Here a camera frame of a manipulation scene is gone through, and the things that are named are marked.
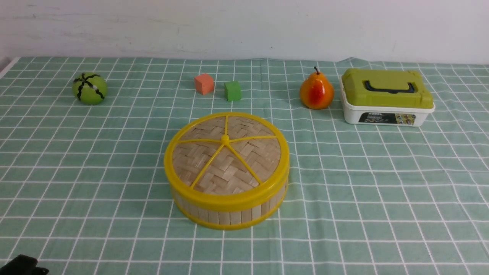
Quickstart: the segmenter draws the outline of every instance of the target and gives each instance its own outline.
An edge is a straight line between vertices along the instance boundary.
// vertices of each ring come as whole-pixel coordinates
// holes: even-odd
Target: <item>box label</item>
[[[414,114],[363,113],[358,122],[413,125],[415,120]]]

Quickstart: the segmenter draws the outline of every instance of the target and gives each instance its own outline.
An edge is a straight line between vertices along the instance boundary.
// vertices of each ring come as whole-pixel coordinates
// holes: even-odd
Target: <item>green lid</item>
[[[433,108],[433,97],[417,71],[348,69],[341,77],[355,106]]]

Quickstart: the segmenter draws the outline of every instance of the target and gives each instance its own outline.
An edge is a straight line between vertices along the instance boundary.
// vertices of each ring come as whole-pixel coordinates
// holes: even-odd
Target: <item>green cube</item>
[[[224,96],[227,101],[235,101],[241,99],[241,87],[238,81],[231,81],[224,84]]]

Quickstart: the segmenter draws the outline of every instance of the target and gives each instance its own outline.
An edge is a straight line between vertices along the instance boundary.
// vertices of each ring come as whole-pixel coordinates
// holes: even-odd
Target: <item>orange cube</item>
[[[201,94],[208,94],[214,90],[214,79],[207,73],[196,76],[194,81],[195,89]]]

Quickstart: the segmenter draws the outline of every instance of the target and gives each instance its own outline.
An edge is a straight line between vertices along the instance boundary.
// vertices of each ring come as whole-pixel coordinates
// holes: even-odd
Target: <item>bamboo steamer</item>
[[[187,218],[213,229],[243,229],[282,203],[289,148],[260,117],[218,113],[182,128],[166,149],[164,166],[174,202]]]

